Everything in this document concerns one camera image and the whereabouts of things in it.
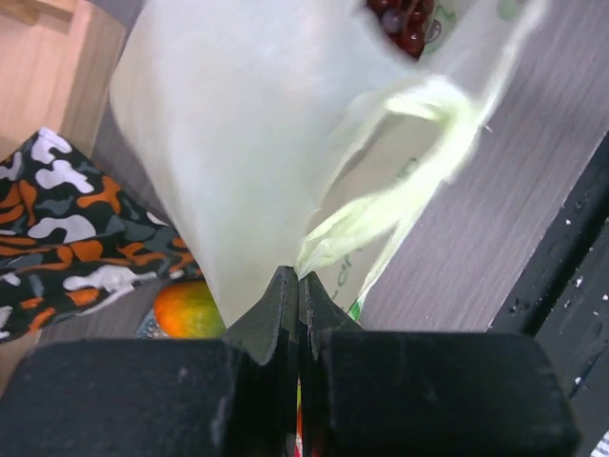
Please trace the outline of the dark fake grapes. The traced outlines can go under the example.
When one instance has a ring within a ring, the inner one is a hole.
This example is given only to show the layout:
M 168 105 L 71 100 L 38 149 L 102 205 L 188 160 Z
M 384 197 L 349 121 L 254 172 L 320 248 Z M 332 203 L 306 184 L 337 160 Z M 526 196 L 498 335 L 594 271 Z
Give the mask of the dark fake grapes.
M 400 50 L 415 60 L 421 57 L 435 8 L 433 0 L 367 0 L 365 5 Z

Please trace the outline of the green red fake mango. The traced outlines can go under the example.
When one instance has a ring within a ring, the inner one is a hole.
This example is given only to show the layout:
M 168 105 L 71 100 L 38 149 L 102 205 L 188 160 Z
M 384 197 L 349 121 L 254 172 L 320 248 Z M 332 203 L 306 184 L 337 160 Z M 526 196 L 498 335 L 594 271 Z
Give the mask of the green red fake mango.
M 153 303 L 160 329 L 172 338 L 217 337 L 226 325 L 205 281 L 171 284 Z

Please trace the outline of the green avocado print plastic bag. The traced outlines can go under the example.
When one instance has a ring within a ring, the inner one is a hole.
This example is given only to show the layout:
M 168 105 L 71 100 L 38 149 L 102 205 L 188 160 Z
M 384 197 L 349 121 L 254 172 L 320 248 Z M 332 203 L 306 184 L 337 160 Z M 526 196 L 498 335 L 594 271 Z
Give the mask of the green avocado print plastic bag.
M 223 321 L 280 266 L 362 301 L 475 151 L 547 7 L 460 1 L 416 61 L 361 1 L 147 2 L 110 103 Z

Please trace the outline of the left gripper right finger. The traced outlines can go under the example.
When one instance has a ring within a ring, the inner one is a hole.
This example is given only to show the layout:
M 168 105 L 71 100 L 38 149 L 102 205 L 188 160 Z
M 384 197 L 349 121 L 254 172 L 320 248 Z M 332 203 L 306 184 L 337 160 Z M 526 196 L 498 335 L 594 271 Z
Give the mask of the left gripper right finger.
M 299 282 L 298 293 L 301 454 L 322 456 L 328 423 L 322 357 L 324 335 L 334 330 L 360 331 L 362 328 L 332 301 L 316 273 L 308 274 Z

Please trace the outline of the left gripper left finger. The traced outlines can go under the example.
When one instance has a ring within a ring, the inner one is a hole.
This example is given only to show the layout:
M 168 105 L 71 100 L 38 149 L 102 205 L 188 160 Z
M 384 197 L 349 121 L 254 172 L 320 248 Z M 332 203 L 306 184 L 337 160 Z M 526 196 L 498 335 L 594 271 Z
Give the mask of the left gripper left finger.
M 223 340 L 238 351 L 226 456 L 292 456 L 298 385 L 298 278 L 279 267 L 262 298 Z

